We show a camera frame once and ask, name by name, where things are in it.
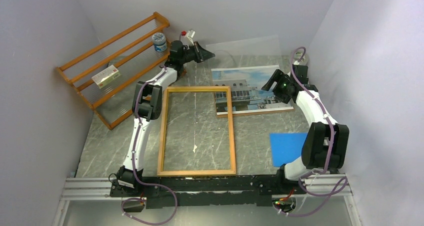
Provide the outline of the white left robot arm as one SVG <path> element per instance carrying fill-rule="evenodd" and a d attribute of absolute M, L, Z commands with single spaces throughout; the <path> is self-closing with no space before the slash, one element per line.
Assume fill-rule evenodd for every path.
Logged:
<path fill-rule="evenodd" d="M 160 72 L 146 82 L 137 83 L 131 110 L 134 115 L 131 143 L 123 166 L 116 173 L 118 184 L 123 185 L 129 195 L 139 195 L 143 189 L 145 151 L 153 122 L 161 115 L 164 89 L 184 74 L 185 64 L 201 63 L 213 57 L 215 54 L 198 42 L 187 46 L 175 40 L 170 44 L 169 56 Z"/>

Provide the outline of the clear acrylic sheet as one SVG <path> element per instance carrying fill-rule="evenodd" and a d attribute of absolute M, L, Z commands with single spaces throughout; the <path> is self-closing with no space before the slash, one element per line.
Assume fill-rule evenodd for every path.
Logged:
<path fill-rule="evenodd" d="M 209 44 L 206 49 L 215 54 L 207 61 L 210 69 L 285 65 L 277 35 Z"/>

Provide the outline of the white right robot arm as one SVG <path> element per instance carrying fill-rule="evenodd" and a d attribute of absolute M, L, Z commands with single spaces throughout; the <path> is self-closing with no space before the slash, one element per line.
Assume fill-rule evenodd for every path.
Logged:
<path fill-rule="evenodd" d="M 295 102 L 309 125 L 300 156 L 285 164 L 284 174 L 275 179 L 277 191 L 288 193 L 294 187 L 295 180 L 314 172 L 325 173 L 344 166 L 349 128 L 330 115 L 317 87 L 309 83 L 306 65 L 292 65 L 290 73 L 276 69 L 262 90 L 272 91 L 283 103 Z"/>

